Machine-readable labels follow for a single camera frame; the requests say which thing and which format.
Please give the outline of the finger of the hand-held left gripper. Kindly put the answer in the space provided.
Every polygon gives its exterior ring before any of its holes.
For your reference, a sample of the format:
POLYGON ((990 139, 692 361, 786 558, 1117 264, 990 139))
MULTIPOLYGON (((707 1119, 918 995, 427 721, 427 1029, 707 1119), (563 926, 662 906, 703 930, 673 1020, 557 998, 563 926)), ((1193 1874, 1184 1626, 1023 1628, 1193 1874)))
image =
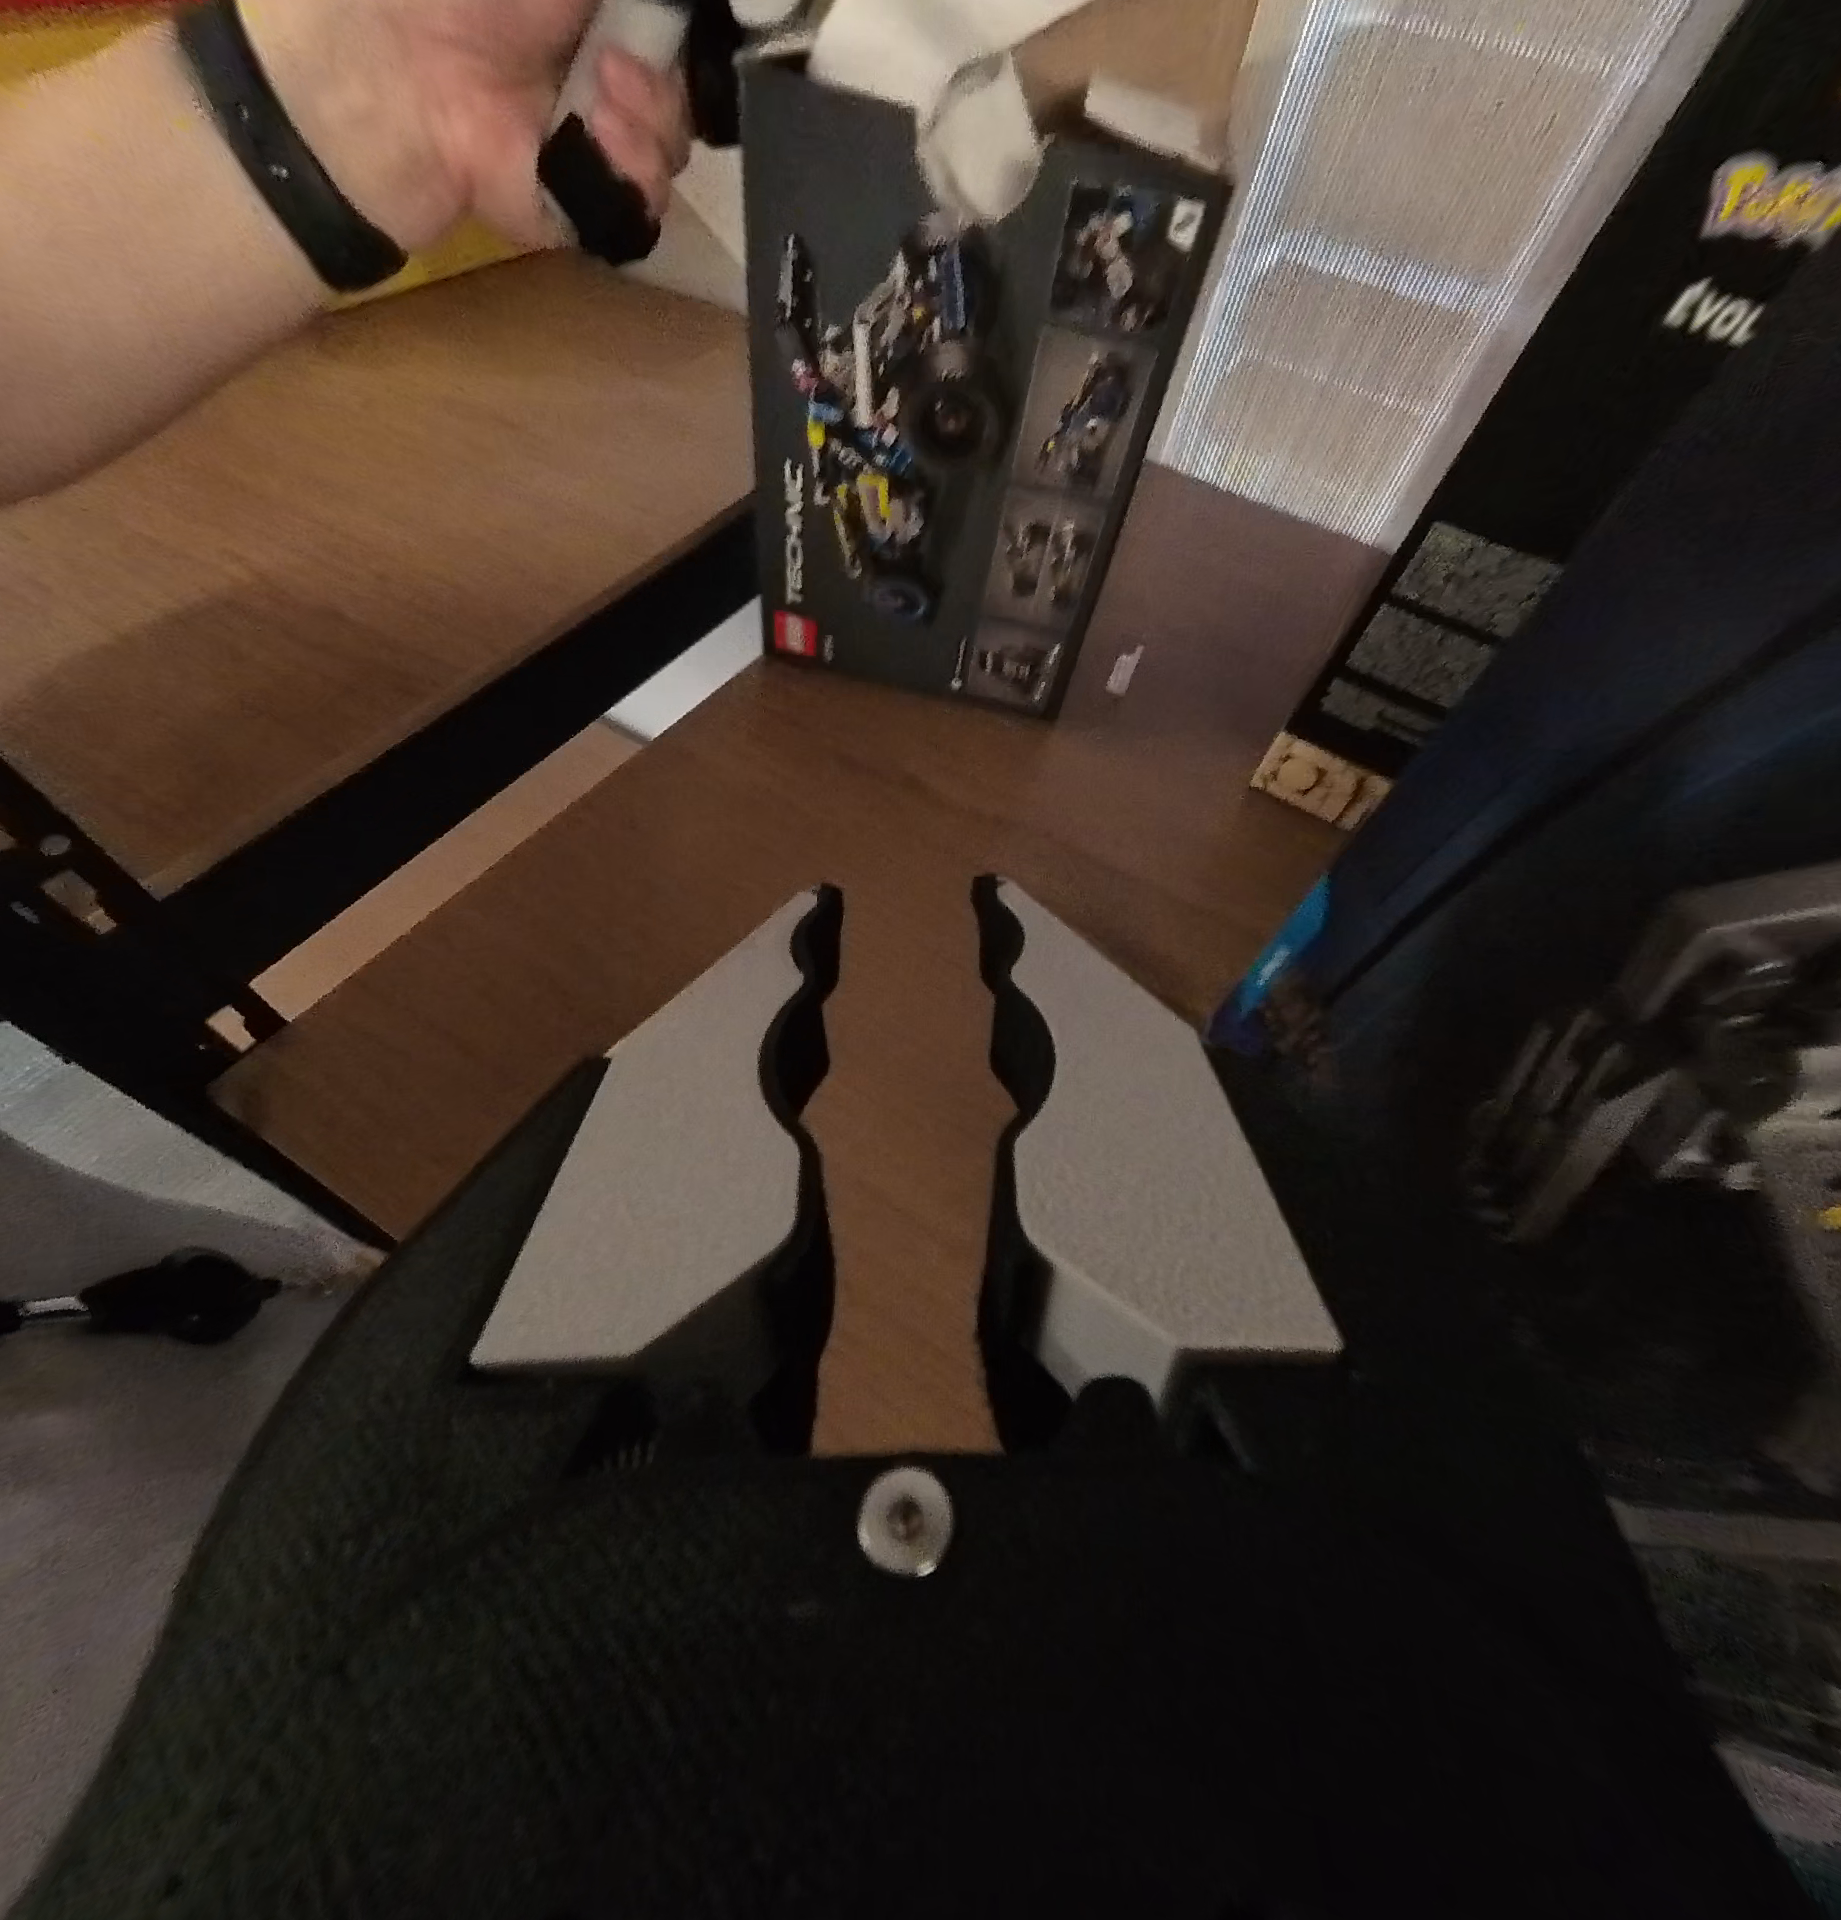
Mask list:
POLYGON ((987 228, 1028 197, 1045 143, 1013 56, 958 67, 914 112, 914 166, 958 228, 987 228))
POLYGON ((809 79, 919 117, 1010 49, 1001 3, 836 3, 809 46, 809 79))

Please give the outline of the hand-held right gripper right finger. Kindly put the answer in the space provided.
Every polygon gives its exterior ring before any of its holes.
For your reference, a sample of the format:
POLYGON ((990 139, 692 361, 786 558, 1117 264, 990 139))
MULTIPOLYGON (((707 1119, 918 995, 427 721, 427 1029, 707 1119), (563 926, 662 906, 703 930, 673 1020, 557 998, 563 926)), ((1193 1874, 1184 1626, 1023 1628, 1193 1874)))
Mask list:
POLYGON ((975 882, 997 1147, 977 1341, 993 1407, 1102 1380, 1329 1366, 1339 1327, 1197 1031, 1004 876, 975 882))

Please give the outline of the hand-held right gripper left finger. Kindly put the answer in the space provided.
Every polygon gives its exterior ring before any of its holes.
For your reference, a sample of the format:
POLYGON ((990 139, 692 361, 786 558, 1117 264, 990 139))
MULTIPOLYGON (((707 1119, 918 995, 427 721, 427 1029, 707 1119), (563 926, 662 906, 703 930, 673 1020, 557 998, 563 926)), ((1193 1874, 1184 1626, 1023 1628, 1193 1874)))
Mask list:
POLYGON ((842 892, 804 890, 612 1043, 477 1374, 816 1384, 836 1283, 805 1110, 839 930, 842 892))

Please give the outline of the black racing car toy box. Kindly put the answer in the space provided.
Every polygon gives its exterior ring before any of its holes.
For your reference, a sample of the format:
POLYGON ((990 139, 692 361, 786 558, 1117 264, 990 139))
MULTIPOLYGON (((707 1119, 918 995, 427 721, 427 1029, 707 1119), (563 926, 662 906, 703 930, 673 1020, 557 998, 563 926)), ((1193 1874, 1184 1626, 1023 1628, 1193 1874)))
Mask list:
POLYGON ((741 113, 764 659, 1055 716, 1231 183, 1069 121, 986 225, 802 54, 741 113))

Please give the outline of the dark wooden shelf board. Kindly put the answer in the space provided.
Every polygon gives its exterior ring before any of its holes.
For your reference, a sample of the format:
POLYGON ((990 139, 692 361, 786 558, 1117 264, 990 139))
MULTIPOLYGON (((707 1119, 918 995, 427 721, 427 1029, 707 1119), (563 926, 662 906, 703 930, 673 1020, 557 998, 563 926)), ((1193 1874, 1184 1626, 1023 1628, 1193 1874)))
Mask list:
POLYGON ((594 724, 270 968, 290 1024, 215 1102, 403 1234, 566 1070, 833 884, 814 1451, 986 1453, 972 1323, 1010 1109, 972 879, 1021 882, 1207 1016, 1339 846, 1249 777, 1386 562, 1147 467, 1056 723, 749 664, 638 749, 594 724))

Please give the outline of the black metal rack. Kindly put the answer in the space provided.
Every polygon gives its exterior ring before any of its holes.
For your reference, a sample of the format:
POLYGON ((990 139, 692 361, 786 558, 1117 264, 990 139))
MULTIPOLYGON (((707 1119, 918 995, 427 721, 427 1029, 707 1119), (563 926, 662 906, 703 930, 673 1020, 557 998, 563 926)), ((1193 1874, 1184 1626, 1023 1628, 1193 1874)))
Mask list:
POLYGON ((286 1020, 255 975, 679 660, 758 590, 755 496, 492 684, 283 815, 168 898, 0 754, 0 1020, 361 1245, 387 1234, 213 1102, 286 1020))

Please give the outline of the black toy box yellow emblem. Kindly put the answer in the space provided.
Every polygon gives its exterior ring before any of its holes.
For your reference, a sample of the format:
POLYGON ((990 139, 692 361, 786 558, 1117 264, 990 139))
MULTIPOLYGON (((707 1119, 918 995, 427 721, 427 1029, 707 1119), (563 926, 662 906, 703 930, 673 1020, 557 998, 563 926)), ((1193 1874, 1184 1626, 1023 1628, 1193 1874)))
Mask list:
POLYGON ((1341 1352, 1259 1917, 1841 1917, 1841 239, 1213 1020, 1341 1352))

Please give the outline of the person's left forearm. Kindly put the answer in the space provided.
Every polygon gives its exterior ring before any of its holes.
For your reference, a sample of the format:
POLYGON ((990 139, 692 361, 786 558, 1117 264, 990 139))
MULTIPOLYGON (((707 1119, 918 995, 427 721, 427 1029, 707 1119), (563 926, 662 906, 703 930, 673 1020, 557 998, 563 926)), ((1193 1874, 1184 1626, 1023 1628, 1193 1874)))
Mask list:
POLYGON ((140 447, 328 303, 174 23, 0 86, 0 509, 140 447))

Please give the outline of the person's left hand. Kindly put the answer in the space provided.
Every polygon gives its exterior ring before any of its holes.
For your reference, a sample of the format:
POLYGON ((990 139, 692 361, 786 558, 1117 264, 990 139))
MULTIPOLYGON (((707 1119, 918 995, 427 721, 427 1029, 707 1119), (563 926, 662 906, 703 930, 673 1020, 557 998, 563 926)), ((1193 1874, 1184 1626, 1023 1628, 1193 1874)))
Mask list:
POLYGON ((312 56, 298 124, 346 199, 408 253, 475 218, 525 253, 572 243, 538 152, 572 113, 662 214, 692 158, 679 79, 606 46, 578 47, 596 5, 301 5, 312 56))

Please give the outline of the black wristband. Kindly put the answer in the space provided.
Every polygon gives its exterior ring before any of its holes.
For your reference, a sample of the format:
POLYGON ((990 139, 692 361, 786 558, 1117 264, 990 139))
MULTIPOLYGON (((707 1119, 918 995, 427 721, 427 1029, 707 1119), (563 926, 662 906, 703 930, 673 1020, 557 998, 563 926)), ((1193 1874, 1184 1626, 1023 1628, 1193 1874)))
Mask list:
POLYGON ((405 252, 345 197, 312 154, 235 3, 179 9, 174 44, 215 131, 321 288, 358 296, 395 281, 408 268, 405 252))

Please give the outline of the black badge reel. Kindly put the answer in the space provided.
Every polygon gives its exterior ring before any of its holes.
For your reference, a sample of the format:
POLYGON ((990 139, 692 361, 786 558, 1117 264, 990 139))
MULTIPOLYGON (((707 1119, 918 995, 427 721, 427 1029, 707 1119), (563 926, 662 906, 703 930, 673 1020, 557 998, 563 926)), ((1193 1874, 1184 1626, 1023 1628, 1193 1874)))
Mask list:
POLYGON ((283 1283, 213 1252, 179 1252, 76 1292, 0 1299, 0 1340, 65 1327, 87 1336, 162 1338, 217 1347, 239 1336, 283 1283))

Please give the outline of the brown wooden shelf board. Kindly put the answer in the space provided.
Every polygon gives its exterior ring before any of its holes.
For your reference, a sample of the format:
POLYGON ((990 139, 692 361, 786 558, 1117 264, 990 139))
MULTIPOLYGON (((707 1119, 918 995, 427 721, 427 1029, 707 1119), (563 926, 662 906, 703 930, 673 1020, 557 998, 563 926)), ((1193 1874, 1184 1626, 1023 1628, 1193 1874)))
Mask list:
POLYGON ((555 255, 341 311, 0 510, 0 756, 169 894, 749 487, 728 309, 555 255))

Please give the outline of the dark blue toy box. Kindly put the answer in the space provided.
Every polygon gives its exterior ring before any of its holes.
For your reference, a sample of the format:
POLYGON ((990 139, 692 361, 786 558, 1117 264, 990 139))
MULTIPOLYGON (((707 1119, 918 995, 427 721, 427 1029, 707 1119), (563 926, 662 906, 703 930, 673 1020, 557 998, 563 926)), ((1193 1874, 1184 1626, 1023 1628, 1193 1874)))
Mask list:
POLYGON ((1351 831, 1841 236, 1841 3, 1743 5, 1249 785, 1351 831))

